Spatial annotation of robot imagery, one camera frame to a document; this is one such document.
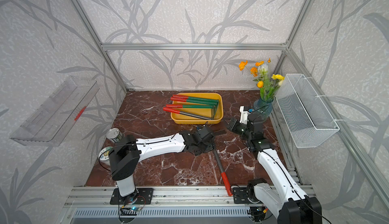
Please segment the green small hoe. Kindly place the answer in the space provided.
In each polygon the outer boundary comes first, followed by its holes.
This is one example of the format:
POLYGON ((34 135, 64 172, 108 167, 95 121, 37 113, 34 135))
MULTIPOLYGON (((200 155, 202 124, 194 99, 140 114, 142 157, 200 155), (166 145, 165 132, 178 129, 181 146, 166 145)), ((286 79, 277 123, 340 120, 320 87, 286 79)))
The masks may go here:
POLYGON ((171 97, 171 101, 179 101, 179 102, 190 102, 190 103, 197 103, 201 105, 211 105, 211 106, 218 106, 219 102, 218 100, 202 100, 202 99, 195 99, 195 98, 182 98, 182 97, 171 97))
POLYGON ((210 100, 210 98, 193 97, 193 96, 187 96, 187 95, 183 95, 183 94, 174 94, 172 97, 195 98, 195 99, 202 99, 202 100, 210 100))
POLYGON ((212 116, 215 116, 216 110, 218 106, 216 105, 180 105, 180 104, 171 104, 171 105, 166 105, 166 108, 169 109, 210 109, 212 116))

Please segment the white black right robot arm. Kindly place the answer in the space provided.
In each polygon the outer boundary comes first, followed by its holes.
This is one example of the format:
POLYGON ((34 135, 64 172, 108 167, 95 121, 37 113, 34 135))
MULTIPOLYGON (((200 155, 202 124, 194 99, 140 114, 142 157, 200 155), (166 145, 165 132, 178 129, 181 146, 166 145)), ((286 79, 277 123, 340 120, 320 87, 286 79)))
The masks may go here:
POLYGON ((275 146, 265 138, 259 124, 230 119, 227 129, 241 137, 259 164, 267 172, 274 188, 263 178, 249 181, 247 197, 252 203, 261 202, 279 224, 321 224, 322 206, 316 197, 308 194, 297 184, 283 165, 275 146))

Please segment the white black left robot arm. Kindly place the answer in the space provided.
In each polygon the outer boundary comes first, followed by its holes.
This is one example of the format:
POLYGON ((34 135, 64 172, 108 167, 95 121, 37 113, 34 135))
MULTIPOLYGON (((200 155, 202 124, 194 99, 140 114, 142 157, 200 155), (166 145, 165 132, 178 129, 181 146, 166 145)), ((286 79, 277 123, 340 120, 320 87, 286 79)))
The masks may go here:
POLYGON ((214 131, 208 126, 193 132, 183 130, 167 137, 154 139, 124 136, 108 154, 111 178, 116 182, 120 196, 126 198, 137 195, 133 173, 139 162, 169 153, 189 152, 195 156, 208 153, 215 148, 215 137, 214 131))

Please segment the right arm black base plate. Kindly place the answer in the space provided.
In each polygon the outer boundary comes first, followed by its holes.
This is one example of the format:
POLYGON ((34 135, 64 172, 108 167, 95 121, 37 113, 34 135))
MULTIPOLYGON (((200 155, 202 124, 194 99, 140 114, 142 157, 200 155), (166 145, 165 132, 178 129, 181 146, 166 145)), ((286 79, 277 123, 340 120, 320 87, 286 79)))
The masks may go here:
POLYGON ((279 202, 278 195, 267 183, 261 183, 255 186, 234 187, 232 188, 232 192, 235 204, 271 207, 277 205, 279 202))

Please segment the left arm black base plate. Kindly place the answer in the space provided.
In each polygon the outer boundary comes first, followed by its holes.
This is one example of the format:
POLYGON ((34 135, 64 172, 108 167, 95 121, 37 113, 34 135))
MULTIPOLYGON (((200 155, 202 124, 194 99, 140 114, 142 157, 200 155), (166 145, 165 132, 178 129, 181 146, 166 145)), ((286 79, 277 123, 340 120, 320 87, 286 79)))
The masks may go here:
POLYGON ((110 205, 150 205, 153 197, 153 188, 138 188, 135 194, 122 197, 119 189, 115 188, 110 199, 110 205))

